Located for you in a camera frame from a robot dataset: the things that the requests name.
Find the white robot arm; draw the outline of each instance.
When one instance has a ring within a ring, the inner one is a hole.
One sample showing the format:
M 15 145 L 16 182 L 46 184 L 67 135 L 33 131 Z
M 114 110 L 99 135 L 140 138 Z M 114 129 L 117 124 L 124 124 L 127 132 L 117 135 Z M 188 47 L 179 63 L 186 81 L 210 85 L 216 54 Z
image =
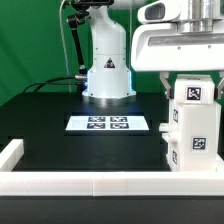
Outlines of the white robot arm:
M 126 32 L 109 18 L 108 5 L 112 4 L 112 9 L 130 9 L 142 6 L 145 1 L 115 0 L 113 4 L 113 1 L 72 1 L 73 7 L 79 9 L 82 5 L 89 13 L 93 39 L 93 65 L 87 74 L 84 100 L 120 104 L 135 96 L 131 72 L 126 66 Z
M 132 66 L 158 71 L 169 99 L 169 123 L 161 124 L 172 171 L 216 169 L 224 79 L 215 90 L 209 75 L 179 74 L 171 91 L 170 71 L 221 71 L 224 77 L 224 17 L 221 0 L 160 0 L 138 11 Z

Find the black tabletop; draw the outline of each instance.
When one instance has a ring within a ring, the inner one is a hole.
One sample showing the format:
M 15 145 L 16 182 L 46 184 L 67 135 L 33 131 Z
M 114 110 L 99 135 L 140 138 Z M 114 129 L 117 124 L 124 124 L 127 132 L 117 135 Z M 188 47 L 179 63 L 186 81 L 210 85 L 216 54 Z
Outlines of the black tabletop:
M 149 131 L 66 132 L 71 115 L 142 115 Z M 84 103 L 78 94 L 26 93 L 0 108 L 1 149 L 24 139 L 14 171 L 167 171 L 159 124 L 168 101 L 138 94 L 121 106 Z M 223 122 L 219 154 L 223 155 Z M 223 197 L 0 197 L 0 223 L 224 223 Z

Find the white border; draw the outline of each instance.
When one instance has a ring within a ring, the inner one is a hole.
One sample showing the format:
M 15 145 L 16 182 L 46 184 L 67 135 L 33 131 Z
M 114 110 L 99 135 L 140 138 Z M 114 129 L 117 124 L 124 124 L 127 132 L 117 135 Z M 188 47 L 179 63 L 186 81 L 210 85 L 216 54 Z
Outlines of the white border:
M 220 157 L 217 157 L 217 172 L 210 172 L 210 173 L 207 172 L 0 172 L 0 195 L 1 196 L 151 196 L 151 195 L 224 196 L 224 162 Z

